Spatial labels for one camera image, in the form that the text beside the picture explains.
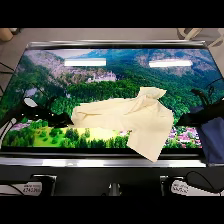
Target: white fabric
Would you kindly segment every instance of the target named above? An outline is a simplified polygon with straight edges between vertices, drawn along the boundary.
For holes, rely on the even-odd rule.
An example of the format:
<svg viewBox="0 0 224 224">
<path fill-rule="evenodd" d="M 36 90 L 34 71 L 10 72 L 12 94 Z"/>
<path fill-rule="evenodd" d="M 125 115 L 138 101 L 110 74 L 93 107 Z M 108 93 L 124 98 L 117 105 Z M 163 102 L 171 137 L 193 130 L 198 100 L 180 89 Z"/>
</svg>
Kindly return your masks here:
<svg viewBox="0 0 224 224">
<path fill-rule="evenodd" d="M 158 99 L 166 90 L 141 87 L 136 98 L 83 103 L 72 113 L 72 128 L 131 130 L 127 145 L 156 162 L 173 124 L 173 113 Z"/>
</svg>

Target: landscape image on screen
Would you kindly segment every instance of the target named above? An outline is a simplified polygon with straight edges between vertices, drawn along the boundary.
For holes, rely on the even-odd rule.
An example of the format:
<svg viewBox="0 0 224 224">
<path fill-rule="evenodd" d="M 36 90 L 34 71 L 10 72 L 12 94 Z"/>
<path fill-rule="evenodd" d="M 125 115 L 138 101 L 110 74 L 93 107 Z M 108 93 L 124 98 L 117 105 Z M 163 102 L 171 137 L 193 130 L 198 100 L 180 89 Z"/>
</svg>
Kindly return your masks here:
<svg viewBox="0 0 224 224">
<path fill-rule="evenodd" d="M 105 58 L 106 66 L 64 66 L 65 59 L 78 58 Z M 192 65 L 149 67 L 149 61 L 163 59 L 190 60 Z M 167 90 L 159 101 L 174 114 L 164 148 L 201 148 L 195 128 L 174 126 L 183 113 L 202 104 L 191 89 L 205 92 L 205 87 L 220 77 L 206 49 L 26 50 L 1 101 L 0 119 L 24 96 L 40 105 L 56 96 L 52 112 L 71 116 L 80 103 L 134 98 L 141 86 L 151 86 Z M 216 100 L 223 94 L 216 90 L 212 97 Z M 52 128 L 47 121 L 24 118 L 7 132 L 2 146 L 74 148 L 72 152 L 76 148 L 128 148 L 130 131 Z"/>
</svg>

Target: television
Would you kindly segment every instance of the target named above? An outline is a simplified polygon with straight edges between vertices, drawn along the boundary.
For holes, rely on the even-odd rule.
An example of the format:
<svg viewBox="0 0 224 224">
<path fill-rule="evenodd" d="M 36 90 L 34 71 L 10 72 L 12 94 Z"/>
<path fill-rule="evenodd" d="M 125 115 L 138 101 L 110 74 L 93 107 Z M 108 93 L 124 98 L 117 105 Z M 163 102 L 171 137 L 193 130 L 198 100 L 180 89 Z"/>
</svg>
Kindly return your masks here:
<svg viewBox="0 0 224 224">
<path fill-rule="evenodd" d="M 105 63 L 73 63 L 100 60 Z M 188 63 L 160 66 L 160 62 L 175 61 Z M 154 62 L 159 62 L 158 66 L 152 66 Z M 162 154 L 202 152 L 196 129 L 175 124 L 191 107 L 202 104 L 191 89 L 207 94 L 208 85 L 221 77 L 210 51 L 202 42 L 31 43 L 1 100 L 0 120 L 23 97 L 30 97 L 44 106 L 55 96 L 52 112 L 66 112 L 71 116 L 80 103 L 134 98 L 140 87 L 151 86 L 167 90 L 159 101 L 174 115 Z M 214 102 L 224 95 L 224 88 L 222 80 L 213 85 Z M 135 154 L 126 146 L 129 133 L 100 127 L 52 128 L 47 121 L 24 118 L 5 134 L 1 152 Z"/>
</svg>

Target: cloth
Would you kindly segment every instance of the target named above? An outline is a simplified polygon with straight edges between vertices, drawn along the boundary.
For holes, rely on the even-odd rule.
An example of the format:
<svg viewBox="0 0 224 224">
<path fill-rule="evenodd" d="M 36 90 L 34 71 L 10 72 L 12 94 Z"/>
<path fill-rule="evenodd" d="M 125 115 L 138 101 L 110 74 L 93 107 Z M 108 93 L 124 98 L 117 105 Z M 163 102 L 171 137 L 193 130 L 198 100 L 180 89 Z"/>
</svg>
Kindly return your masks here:
<svg viewBox="0 0 224 224">
<path fill-rule="evenodd" d="M 191 108 L 192 113 L 202 110 L 202 106 Z M 196 128 L 208 163 L 224 163 L 224 119 L 214 118 Z"/>
<path fill-rule="evenodd" d="M 173 113 L 158 99 L 166 90 L 141 87 L 136 98 L 82 103 L 72 113 L 73 128 L 131 130 L 127 145 L 156 162 L 173 124 Z"/>
</svg>

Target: forest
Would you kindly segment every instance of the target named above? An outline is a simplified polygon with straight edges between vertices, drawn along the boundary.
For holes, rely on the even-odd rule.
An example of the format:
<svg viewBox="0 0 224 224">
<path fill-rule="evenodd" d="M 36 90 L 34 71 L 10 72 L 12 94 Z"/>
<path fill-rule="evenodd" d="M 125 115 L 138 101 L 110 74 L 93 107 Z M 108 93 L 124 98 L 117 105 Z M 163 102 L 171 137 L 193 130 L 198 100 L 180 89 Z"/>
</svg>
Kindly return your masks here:
<svg viewBox="0 0 224 224">
<path fill-rule="evenodd" d="M 117 81 L 101 81 L 86 83 L 66 84 L 62 79 L 55 78 L 49 69 L 40 65 L 34 65 L 24 55 L 20 61 L 20 67 L 10 81 L 9 87 L 1 101 L 0 119 L 5 112 L 17 105 L 26 96 L 27 91 L 35 89 L 31 96 L 36 103 L 46 105 L 53 96 L 55 101 L 51 105 L 52 112 L 61 114 L 68 113 L 70 116 L 75 106 L 80 103 L 89 103 L 110 98 L 134 98 L 137 96 L 141 86 L 155 86 L 167 90 L 159 101 L 174 113 L 174 126 L 183 113 L 189 112 L 190 107 L 201 105 L 199 97 L 194 96 L 190 90 L 196 88 L 206 93 L 205 87 L 216 77 L 218 72 L 196 71 L 194 75 L 187 74 L 177 76 L 172 72 L 164 72 L 160 69 L 150 69 L 140 66 L 136 61 L 111 60 L 106 70 L 116 74 Z M 71 80 L 73 74 L 66 74 L 67 81 Z M 212 95 L 213 101 L 224 95 L 223 88 Z M 178 135 L 183 133 L 182 127 L 176 127 L 176 137 L 168 138 L 164 148 L 182 148 Z M 9 131 L 3 141 L 3 146 L 21 147 L 62 147 L 62 148 L 126 148 L 129 133 L 121 136 L 119 133 L 109 139 L 101 139 L 100 136 L 90 140 L 91 130 L 86 129 L 84 133 L 77 129 L 55 129 L 48 127 L 47 121 L 32 121 L 28 127 L 19 131 Z M 184 147 L 195 148 L 196 138 L 190 136 L 190 141 Z"/>
</svg>

